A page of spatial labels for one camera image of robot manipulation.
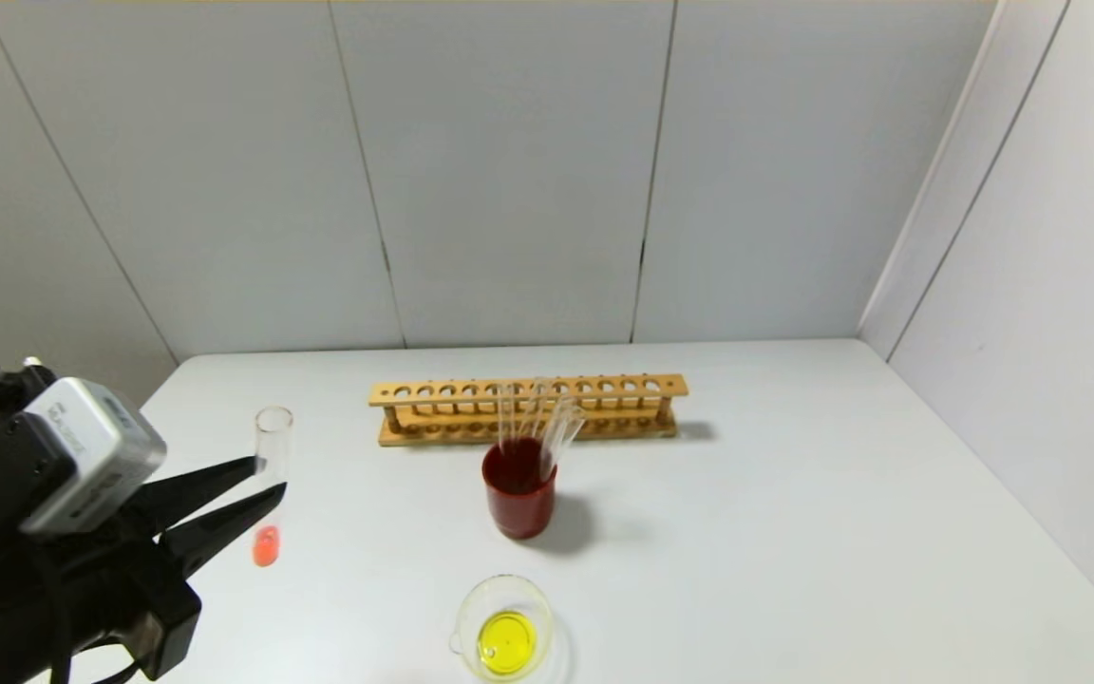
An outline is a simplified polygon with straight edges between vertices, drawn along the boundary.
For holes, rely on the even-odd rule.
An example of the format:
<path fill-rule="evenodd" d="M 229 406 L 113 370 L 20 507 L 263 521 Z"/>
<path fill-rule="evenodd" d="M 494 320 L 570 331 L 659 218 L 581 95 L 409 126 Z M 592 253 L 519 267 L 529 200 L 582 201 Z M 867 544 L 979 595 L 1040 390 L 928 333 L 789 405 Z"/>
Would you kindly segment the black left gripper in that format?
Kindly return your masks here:
<path fill-rule="evenodd" d="M 179 666 L 201 615 L 191 576 L 274 514 L 288 484 L 174 525 L 266 467 L 268 460 L 253 455 L 144 484 L 121 515 L 92 533 L 8 536 L 0 545 L 0 683 L 36 675 L 68 683 L 74 658 L 105 646 L 127 653 L 110 683 L 156 681 Z"/>

